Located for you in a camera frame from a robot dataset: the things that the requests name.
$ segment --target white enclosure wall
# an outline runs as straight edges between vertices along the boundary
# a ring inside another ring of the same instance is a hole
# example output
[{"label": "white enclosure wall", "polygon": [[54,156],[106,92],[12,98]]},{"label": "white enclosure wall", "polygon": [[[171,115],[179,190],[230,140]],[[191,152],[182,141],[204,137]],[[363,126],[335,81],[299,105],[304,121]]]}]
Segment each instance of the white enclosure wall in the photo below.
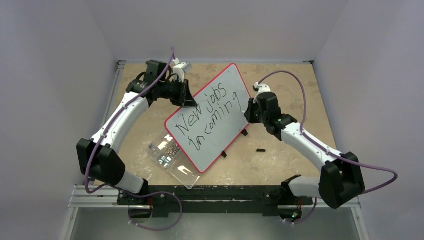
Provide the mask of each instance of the white enclosure wall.
[{"label": "white enclosure wall", "polygon": [[[349,0],[314,69],[337,147],[395,169],[360,197],[371,239],[422,239],[424,2]],[[390,173],[363,170],[370,188]]]},{"label": "white enclosure wall", "polygon": [[0,238],[57,240],[116,62],[83,0],[0,0]]},{"label": "white enclosure wall", "polygon": [[86,0],[115,58],[310,61],[348,0]]}]

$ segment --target black clamp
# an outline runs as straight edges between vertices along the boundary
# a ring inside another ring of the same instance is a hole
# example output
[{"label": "black clamp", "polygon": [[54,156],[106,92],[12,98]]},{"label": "black clamp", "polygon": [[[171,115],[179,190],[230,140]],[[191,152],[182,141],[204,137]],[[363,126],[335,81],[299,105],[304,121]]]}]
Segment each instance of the black clamp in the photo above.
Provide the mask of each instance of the black clamp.
[{"label": "black clamp", "polygon": [[[165,62],[148,61],[146,72],[140,73],[130,82],[126,92],[140,94],[159,77],[166,66]],[[169,99],[173,105],[183,108],[197,107],[197,103],[190,92],[189,81],[187,79],[170,80],[173,76],[178,75],[172,74],[172,69],[169,68],[168,78],[164,74],[159,82],[148,91],[146,98],[149,107],[158,99]]]}]

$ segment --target white robotic arm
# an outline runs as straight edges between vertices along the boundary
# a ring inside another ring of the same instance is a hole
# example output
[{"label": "white robotic arm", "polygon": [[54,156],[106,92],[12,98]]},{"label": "white robotic arm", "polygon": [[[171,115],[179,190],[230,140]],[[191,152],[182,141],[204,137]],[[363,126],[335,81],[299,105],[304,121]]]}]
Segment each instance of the white robotic arm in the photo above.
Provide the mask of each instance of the white robotic arm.
[{"label": "white robotic arm", "polygon": [[[191,64],[180,62],[177,58],[174,63],[175,66],[169,71],[168,78],[162,77],[145,96],[136,98],[165,71],[167,66],[164,62],[150,60],[147,64],[147,71],[138,75],[128,85],[120,106],[106,124],[90,140],[82,138],[78,142],[76,149],[82,174],[85,174],[89,159],[94,154],[89,169],[90,177],[135,194],[140,193],[142,188],[147,186],[146,180],[126,170],[118,153],[137,119],[158,98],[170,99],[173,105],[183,108],[197,106],[190,93],[189,81],[184,79],[185,73],[192,68]],[[98,144],[98,149],[93,153],[96,144]]]},{"label": "white robotic arm", "polygon": [[[320,178],[294,176],[282,183],[285,192],[295,197],[313,197],[323,199],[331,208],[338,208],[364,190],[364,180],[358,166],[344,163],[334,156],[358,162],[351,152],[342,154],[331,148],[318,138],[302,129],[301,124],[288,114],[282,114],[277,96],[266,84],[256,83],[253,89],[257,92],[248,103],[244,113],[251,124],[262,123],[271,135],[292,146],[306,157],[320,172]],[[323,150],[305,137],[308,135],[315,143],[323,146]]]}]

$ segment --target metal frame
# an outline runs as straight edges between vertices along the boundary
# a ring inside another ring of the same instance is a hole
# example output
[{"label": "metal frame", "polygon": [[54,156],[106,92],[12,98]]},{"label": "metal frame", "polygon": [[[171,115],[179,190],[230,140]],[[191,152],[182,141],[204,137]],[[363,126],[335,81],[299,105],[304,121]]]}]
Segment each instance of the metal frame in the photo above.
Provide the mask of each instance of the metal frame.
[{"label": "metal frame", "polygon": [[[103,126],[110,115],[113,113],[113,101],[116,98],[116,94],[118,92],[122,76],[124,73],[125,64],[127,61],[119,61],[117,63],[117,69],[115,78],[113,81],[112,90],[107,102],[107,108],[100,125]],[[89,186],[90,189],[94,189],[97,186]],[[84,186],[75,186],[72,191],[72,196],[68,205],[68,213],[66,215],[64,228],[60,235],[61,240],[70,240],[72,236],[72,232],[74,230],[75,222],[78,216],[78,212],[80,208],[122,208],[122,209],[149,209],[148,205],[118,205],[117,200],[119,196],[119,191],[105,186],[102,189],[98,190],[93,194],[88,194],[85,190]],[[297,206],[294,205],[280,205],[278,209],[293,209]],[[304,209],[310,209],[312,205],[303,205]],[[322,199],[317,200],[316,208],[330,208]],[[367,231],[367,227],[365,225],[364,219],[362,217],[361,212],[361,203],[359,198],[354,198],[351,201],[345,203],[341,206],[341,208],[350,208],[352,211],[352,217],[354,219],[356,229],[358,232],[358,236],[360,240],[369,240],[369,234]]]}]

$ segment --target cork board surface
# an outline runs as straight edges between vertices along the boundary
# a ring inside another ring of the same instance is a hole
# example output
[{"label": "cork board surface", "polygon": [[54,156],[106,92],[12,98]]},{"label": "cork board surface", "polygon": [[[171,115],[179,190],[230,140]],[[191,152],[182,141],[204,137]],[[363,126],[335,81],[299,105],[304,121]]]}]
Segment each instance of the cork board surface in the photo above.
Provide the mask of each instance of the cork board surface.
[{"label": "cork board surface", "polygon": [[[192,63],[186,75],[190,90],[194,94],[220,73],[228,63]],[[237,64],[252,96],[252,86],[265,75],[286,70],[299,77],[306,91],[307,118],[305,129],[324,143],[335,148],[333,134],[324,108],[314,70],[310,64]],[[141,72],[145,64],[126,64],[114,107],[117,108],[127,85]],[[266,81],[277,95],[283,113],[298,121],[303,116],[303,97],[297,81],[290,75],[279,73]],[[182,185],[160,165],[153,162],[147,153],[148,144],[156,139],[164,128],[164,122],[176,109],[167,99],[159,99],[135,123],[122,147],[119,156],[126,168],[149,181],[150,185]],[[250,124],[248,136],[238,137],[227,149],[227,157],[220,157],[196,185],[280,185],[296,174],[318,177],[318,170],[291,146],[280,142],[267,133],[262,124]]]}]

